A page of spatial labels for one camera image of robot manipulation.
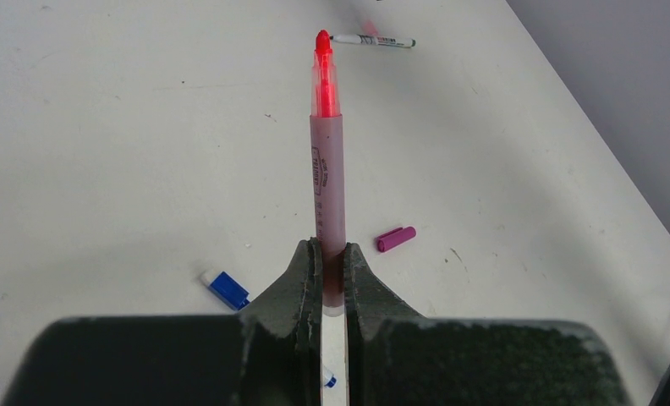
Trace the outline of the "pink pen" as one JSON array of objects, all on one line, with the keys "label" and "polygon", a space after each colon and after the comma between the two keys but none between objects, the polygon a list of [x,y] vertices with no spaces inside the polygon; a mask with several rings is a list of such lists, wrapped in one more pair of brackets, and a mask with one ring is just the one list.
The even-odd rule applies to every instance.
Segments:
[{"label": "pink pen", "polygon": [[346,248],[343,115],[330,35],[315,39],[310,112],[311,170],[316,238],[323,264],[324,313],[344,312],[343,255]]}]

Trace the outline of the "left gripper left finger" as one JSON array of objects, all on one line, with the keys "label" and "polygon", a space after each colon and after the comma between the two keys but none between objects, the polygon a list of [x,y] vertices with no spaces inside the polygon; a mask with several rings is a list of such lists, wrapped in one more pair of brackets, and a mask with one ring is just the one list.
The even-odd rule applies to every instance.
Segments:
[{"label": "left gripper left finger", "polygon": [[25,353],[5,405],[319,405],[321,247],[232,315],[70,317]]}]

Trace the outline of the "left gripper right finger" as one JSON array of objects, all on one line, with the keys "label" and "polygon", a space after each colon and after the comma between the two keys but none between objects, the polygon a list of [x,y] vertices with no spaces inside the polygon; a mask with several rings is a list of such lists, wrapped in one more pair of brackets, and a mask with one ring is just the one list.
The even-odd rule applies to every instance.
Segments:
[{"label": "left gripper right finger", "polygon": [[606,344],[556,320],[423,316],[343,253],[351,405],[626,405]]}]

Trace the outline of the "magenta pen cap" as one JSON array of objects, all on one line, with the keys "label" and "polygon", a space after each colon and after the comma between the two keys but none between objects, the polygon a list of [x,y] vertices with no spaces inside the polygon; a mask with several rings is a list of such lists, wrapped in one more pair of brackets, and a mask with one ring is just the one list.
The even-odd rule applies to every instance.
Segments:
[{"label": "magenta pen cap", "polygon": [[395,228],[377,236],[375,238],[375,246],[379,252],[384,253],[413,239],[416,234],[415,228],[411,226]]}]

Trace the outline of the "blue pen cap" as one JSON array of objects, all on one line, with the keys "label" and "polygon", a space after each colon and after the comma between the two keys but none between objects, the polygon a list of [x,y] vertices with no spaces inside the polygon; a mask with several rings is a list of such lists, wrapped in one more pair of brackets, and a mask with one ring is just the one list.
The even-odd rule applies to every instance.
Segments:
[{"label": "blue pen cap", "polygon": [[240,311],[250,304],[250,293],[226,272],[205,271],[199,280],[231,310]]}]

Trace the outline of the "white pen black tip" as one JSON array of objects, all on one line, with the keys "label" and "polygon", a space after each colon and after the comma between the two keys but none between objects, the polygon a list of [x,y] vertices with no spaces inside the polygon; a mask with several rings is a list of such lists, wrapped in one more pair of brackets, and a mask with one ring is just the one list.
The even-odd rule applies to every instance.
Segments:
[{"label": "white pen black tip", "polygon": [[333,388],[337,385],[338,379],[334,373],[325,365],[321,368],[321,383],[323,387]]}]

